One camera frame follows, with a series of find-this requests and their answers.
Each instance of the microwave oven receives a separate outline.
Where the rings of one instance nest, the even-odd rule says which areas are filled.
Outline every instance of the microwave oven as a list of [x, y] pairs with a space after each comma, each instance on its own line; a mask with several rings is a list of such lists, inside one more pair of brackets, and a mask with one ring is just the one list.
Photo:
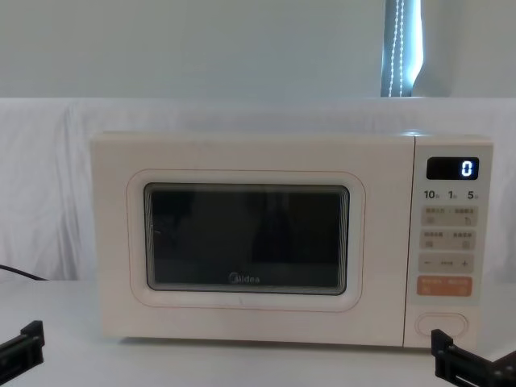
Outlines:
[[493, 145], [462, 135], [105, 133], [107, 335], [474, 347]]

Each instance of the dark glass window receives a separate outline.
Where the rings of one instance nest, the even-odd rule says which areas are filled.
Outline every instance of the dark glass window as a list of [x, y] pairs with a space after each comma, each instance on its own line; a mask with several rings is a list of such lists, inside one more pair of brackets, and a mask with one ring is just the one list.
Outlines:
[[348, 196], [340, 185], [148, 184], [148, 284], [341, 294]]

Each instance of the door release button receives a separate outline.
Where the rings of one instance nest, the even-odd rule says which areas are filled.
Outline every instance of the door release button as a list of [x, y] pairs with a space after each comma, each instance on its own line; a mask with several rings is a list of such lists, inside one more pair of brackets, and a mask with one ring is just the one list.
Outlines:
[[431, 336], [434, 329], [459, 337], [468, 330], [468, 320], [457, 313], [425, 313], [416, 320], [416, 331], [420, 335]]

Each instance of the control panel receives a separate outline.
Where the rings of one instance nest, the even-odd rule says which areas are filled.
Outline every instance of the control panel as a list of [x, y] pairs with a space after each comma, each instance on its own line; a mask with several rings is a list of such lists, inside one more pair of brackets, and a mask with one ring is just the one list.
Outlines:
[[425, 136], [415, 143], [406, 341], [418, 346], [430, 339], [431, 328], [446, 326], [472, 341], [467, 335], [480, 299], [492, 144], [472, 137], [444, 145]]

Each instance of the wall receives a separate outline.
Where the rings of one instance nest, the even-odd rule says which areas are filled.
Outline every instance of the wall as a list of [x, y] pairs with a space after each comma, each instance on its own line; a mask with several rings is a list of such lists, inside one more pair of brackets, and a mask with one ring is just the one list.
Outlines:
[[0, 97], [380, 93], [384, 0], [2, 0]]
[[422, 12], [415, 95], [516, 97], [515, 0], [422, 0]]

